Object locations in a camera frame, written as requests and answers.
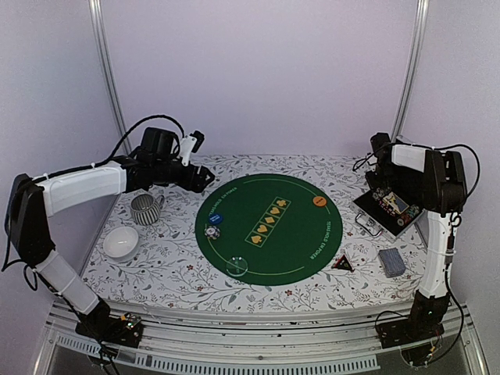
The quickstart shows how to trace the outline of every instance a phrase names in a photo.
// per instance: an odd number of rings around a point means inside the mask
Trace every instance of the red and black triangular object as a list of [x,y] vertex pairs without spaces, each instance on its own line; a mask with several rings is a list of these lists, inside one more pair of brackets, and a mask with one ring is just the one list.
[[335,262],[332,268],[354,272],[354,268],[352,268],[351,263],[345,254],[337,262]]

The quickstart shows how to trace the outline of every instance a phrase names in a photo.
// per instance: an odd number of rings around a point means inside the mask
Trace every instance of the orange disc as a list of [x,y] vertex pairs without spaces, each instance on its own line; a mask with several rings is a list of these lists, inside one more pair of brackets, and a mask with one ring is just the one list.
[[320,196],[314,197],[312,202],[318,207],[324,207],[325,205],[327,205],[327,199],[325,197],[320,197]]

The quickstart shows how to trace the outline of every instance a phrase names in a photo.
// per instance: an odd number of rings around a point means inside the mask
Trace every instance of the wall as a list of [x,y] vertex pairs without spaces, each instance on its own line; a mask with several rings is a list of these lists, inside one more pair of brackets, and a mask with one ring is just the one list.
[[[13,178],[99,161],[118,139],[98,64],[88,3],[0,2],[0,213]],[[82,266],[109,200],[50,221],[59,251]],[[3,263],[5,234],[0,231]],[[25,285],[22,266],[0,274],[0,373],[26,375],[52,296]]]
[[205,154],[364,153],[395,121],[416,3],[103,2],[125,122],[170,114]]
[[[463,213],[452,287],[466,300],[491,373],[500,343],[500,2],[430,2],[414,92],[403,134],[428,145],[457,142],[480,156],[481,179]],[[475,166],[467,151],[469,186]]]

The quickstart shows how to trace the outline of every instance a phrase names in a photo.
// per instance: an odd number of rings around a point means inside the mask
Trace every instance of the yellow spade symbol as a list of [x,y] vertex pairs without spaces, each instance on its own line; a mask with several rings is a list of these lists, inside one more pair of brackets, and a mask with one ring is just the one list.
[[267,227],[265,225],[260,224],[260,226],[257,228],[257,231],[259,233],[266,233],[267,232]]
[[252,242],[254,244],[258,244],[259,242],[262,242],[263,241],[263,238],[260,237],[260,236],[252,236]]

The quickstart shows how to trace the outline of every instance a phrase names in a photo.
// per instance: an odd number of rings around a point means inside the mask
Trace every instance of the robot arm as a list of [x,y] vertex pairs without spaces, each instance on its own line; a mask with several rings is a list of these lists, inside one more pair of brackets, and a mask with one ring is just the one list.
[[371,139],[377,164],[366,174],[372,189],[404,191],[427,210],[429,244],[425,273],[407,321],[377,326],[384,347],[435,337],[450,294],[446,283],[455,253],[456,229],[466,201],[463,163],[458,152],[392,144],[387,134]]
[[136,317],[121,320],[109,315],[108,305],[55,249],[47,218],[73,205],[140,188],[148,190],[153,184],[176,184],[188,191],[203,191],[215,176],[204,166],[189,162],[191,153],[203,142],[203,134],[196,131],[184,137],[178,152],[173,146],[176,137],[168,130],[149,127],[133,156],[118,156],[105,165],[38,183],[33,183],[26,174],[14,180],[5,231],[20,259],[79,314],[79,334],[137,347],[142,326]]

